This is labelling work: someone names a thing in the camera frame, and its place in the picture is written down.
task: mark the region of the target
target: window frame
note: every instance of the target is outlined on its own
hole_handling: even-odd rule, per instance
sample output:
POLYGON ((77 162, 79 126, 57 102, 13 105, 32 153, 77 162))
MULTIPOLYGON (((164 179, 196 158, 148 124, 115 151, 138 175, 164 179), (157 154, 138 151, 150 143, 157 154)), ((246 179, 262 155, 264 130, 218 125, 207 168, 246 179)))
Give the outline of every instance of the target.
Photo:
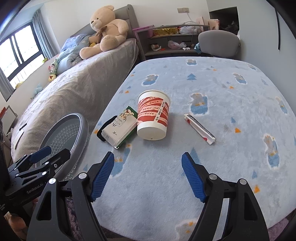
POLYGON ((18 64, 18 67, 10 74, 10 76, 8 76, 7 77, 7 79, 9 80, 9 81, 11 81, 23 68, 25 68, 31 61, 33 61, 35 58, 37 58, 39 55, 43 55, 43 58, 45 58, 44 57, 44 53, 43 53, 43 51, 42 51, 42 49, 41 49, 41 46, 40 46, 40 43, 39 43, 39 41, 38 41, 38 38, 37 38, 37 35, 36 35, 36 32, 35 32, 35 30, 34 30, 34 27, 33 27, 33 22, 28 22, 28 23, 26 23, 26 24, 24 24, 24 25, 22 25, 22 26, 20 26, 18 29, 16 29, 15 31, 13 31, 11 34, 9 34, 5 39, 3 39, 1 42, 0 42, 0 45, 3 43, 3 42, 5 42, 6 40, 10 40, 10 44, 11 44, 11 48, 12 48, 12 51, 13 51, 13 55, 14 55, 14 57, 15 57, 15 60, 16 60, 16 62, 17 62, 17 64, 18 64), (25 27, 28 27, 28 26, 31 26, 31 30, 32 30, 32 33, 33 33, 33 36, 34 36, 34 39, 35 39, 35 42, 36 42, 36 45, 37 45, 37 47, 38 47, 38 52, 37 53, 35 53, 33 56, 31 56, 29 59, 27 59, 26 61, 24 61, 24 59, 23 59, 23 57, 22 57, 22 54, 21 54, 21 52, 20 52, 20 49, 19 49, 19 47, 18 47, 18 44, 17 44, 17 40, 16 40, 16 38, 15 38, 15 34, 18 32, 18 31, 20 31, 20 30, 22 30, 23 28, 25 28, 25 27), (12 42, 12 36, 14 37, 14 39, 15 39, 15 46, 16 46, 16 48, 17 49, 15 49, 14 48, 14 45, 13 45, 13 42, 12 42), (19 61, 19 58, 18 58, 18 56, 17 56, 17 54, 16 54, 16 50, 17 50, 17 52, 18 52, 18 54, 19 54, 19 56, 20 56, 20 59, 21 59, 21 61, 22 61, 22 64, 20 63, 20 61, 19 61))

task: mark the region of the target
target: gray headboard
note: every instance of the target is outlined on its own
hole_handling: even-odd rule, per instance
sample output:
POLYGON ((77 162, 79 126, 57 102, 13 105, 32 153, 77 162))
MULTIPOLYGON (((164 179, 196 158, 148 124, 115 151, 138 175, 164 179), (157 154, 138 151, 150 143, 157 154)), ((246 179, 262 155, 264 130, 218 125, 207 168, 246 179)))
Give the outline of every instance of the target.
MULTIPOLYGON (((125 7, 121 7, 119 9, 114 10, 116 19, 125 20, 128 23, 128 38, 134 38, 133 29, 138 28, 139 24, 133 10, 133 6, 128 4, 125 7)), ((80 34, 88 34, 93 35, 95 31, 91 28, 90 24, 84 26, 82 29, 78 30, 71 37, 80 35, 80 34)))

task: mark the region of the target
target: paper cup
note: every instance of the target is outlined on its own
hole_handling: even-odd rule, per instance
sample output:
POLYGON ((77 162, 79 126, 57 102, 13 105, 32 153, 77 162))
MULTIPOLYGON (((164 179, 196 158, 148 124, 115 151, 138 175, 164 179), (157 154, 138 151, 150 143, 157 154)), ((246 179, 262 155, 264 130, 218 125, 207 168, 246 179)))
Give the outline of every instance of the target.
POLYGON ((165 138, 170 98, 158 90, 147 90, 138 97, 137 134, 145 140, 165 138))

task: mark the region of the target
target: shelf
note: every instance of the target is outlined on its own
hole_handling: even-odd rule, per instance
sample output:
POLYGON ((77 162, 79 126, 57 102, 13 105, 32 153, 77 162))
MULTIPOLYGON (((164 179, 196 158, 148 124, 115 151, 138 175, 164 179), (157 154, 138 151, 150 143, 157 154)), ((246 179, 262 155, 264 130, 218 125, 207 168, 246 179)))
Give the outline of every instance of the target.
POLYGON ((193 47, 190 48, 189 50, 166 48, 165 50, 162 50, 162 51, 149 50, 145 54, 145 56, 157 55, 157 54, 167 54, 167 53, 196 53, 196 51, 195 51, 195 49, 193 47))
POLYGON ((166 35, 158 35, 153 36, 149 39, 158 39, 158 38, 167 38, 167 37, 180 37, 180 36, 192 36, 192 34, 166 34, 166 35))
POLYGON ((155 30, 155 29, 162 29, 162 28, 176 28, 176 27, 185 27, 185 26, 197 26, 197 27, 204 27, 207 30, 210 29, 210 26, 208 26, 208 25, 200 25, 200 24, 178 24, 178 25, 159 26, 159 27, 155 27, 155 28, 147 28, 147 29, 139 30, 139 31, 137 31, 137 33, 145 32, 145 31, 148 31, 148 30, 155 30))

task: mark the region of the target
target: toothpaste tube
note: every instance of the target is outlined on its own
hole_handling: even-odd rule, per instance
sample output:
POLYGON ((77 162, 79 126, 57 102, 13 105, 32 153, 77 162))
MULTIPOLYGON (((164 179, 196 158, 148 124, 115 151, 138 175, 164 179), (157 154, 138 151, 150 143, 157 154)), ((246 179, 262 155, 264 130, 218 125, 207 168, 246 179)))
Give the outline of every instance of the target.
POLYGON ((202 138, 212 145, 216 138, 206 128, 204 128, 193 116, 189 113, 184 114, 184 119, 202 136, 202 138))

